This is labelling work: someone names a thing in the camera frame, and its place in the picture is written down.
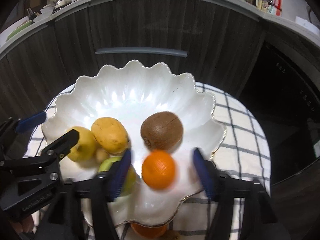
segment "metal screw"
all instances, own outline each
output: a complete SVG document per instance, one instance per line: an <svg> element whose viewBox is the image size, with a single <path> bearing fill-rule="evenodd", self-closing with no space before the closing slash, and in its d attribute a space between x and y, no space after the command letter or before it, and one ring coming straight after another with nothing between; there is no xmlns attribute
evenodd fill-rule
<svg viewBox="0 0 320 240"><path fill-rule="evenodd" d="M47 155L52 155L52 154L54 154L54 150L48 150L47 151Z"/></svg>
<svg viewBox="0 0 320 240"><path fill-rule="evenodd" d="M49 177L51 180L56 180L58 178L58 174L54 172L54 173L51 173Z"/></svg>

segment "white bowl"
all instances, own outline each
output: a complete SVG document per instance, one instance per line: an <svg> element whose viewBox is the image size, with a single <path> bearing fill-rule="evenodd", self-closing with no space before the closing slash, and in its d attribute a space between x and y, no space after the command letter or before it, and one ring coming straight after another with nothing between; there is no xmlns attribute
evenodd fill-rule
<svg viewBox="0 0 320 240"><path fill-rule="evenodd" d="M178 207L189 196L202 190L193 168L192 149L202 148L210 159L220 147L226 128L213 118L215 97L199 93L190 73L174 75L165 63L151 68L132 60L124 68L111 65L101 68L97 76L81 76L70 94L56 99L56 113L42 126L47 144L63 135L72 126L91 128L100 117L118 119L126 128L132 143L132 165L139 179L133 193L108 203L116 226L136 222L160 226L173 219ZM141 179L141 165L149 154L140 136L140 127L150 115L171 111L181 120L182 143L172 153L178 164L178 175L167 190L155 191ZM98 167L84 168L69 158L60 162L63 178L74 181L92 178ZM88 224L92 224L90 201L82 206Z"/></svg>
<svg viewBox="0 0 320 240"><path fill-rule="evenodd" d="M33 22L36 23L36 22L38 22L38 21L40 21L42 19L45 19L45 18L49 17L50 15L52 15L52 12L53 12L53 9L50 9L50 10L40 14L39 16L37 16L36 18L33 19Z"/></svg>

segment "table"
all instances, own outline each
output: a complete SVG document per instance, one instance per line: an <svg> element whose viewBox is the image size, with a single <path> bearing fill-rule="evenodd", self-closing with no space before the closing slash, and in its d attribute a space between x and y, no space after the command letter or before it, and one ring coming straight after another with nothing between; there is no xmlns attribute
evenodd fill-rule
<svg viewBox="0 0 320 240"><path fill-rule="evenodd" d="M74 87L75 85L71 85L60 94L70 93ZM244 180L258 178L270 194L270 152L266 137L255 117L243 104L222 90L199 82L196 83L196 88L199 92L215 94L216 107L214 117L227 127L226 138L214 155L217 167L227 171L233 178ZM52 99L45 109L47 117L51 117L55 113L55 99L56 97ZM39 155L45 146L45 138L41 126L38 126L31 134L28 150L24 157ZM206 229L210 226L216 207L216 203L208 204L207 198L201 192L188 198L181 205L176 217L169 224L169 228L179 231L182 239L204 239ZM234 218L230 235L232 240L238 239L243 209L244 201L235 199ZM33 214L35 225L38 225L42 213L43 211ZM87 238L94 240L93 229L87 227L85 230ZM118 227L116 230L121 240L140 240L141 238L131 230L129 224Z"/></svg>

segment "wood grain panel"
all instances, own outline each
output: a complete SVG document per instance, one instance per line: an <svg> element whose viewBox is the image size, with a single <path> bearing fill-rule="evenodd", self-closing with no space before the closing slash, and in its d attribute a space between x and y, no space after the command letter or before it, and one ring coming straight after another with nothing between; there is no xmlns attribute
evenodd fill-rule
<svg viewBox="0 0 320 240"><path fill-rule="evenodd" d="M245 15L230 11L226 35L212 80L234 96L248 80L254 67L265 31L262 25Z"/></svg>
<svg viewBox="0 0 320 240"><path fill-rule="evenodd" d="M9 97L19 100L26 115L41 111L67 86L71 85L62 63L53 27L28 37L7 54Z"/></svg>
<svg viewBox="0 0 320 240"><path fill-rule="evenodd" d="M174 74L178 74L179 64L184 64L186 60L185 58L176 56L145 53L114 53L97 55L97 61L100 67L111 64L117 68L121 68L133 59L140 61L145 67L152 67L158 62L164 62L169 66L171 72Z"/></svg>
<svg viewBox="0 0 320 240"><path fill-rule="evenodd" d="M14 87L10 75L10 65L7 57L0 60L0 123L9 117L18 118L25 116L25 108L19 102L19 98L14 96Z"/></svg>
<svg viewBox="0 0 320 240"><path fill-rule="evenodd" d="M89 7L95 49L187 48L194 0L115 0Z"/></svg>
<svg viewBox="0 0 320 240"><path fill-rule="evenodd" d="M68 78L94 76L99 68L94 54L87 8L54 23L57 43Z"/></svg>
<svg viewBox="0 0 320 240"><path fill-rule="evenodd" d="M204 1L196 1L194 25L191 29L187 64L199 82L211 83L225 37L229 9Z"/></svg>

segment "kiwi skin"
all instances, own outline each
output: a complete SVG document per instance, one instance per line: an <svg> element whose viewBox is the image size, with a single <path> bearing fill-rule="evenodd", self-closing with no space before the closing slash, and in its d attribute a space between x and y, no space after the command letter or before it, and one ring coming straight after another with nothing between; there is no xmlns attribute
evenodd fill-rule
<svg viewBox="0 0 320 240"><path fill-rule="evenodd" d="M140 133L150 150L168 151L182 139L183 126L177 115L164 111L144 120Z"/></svg>

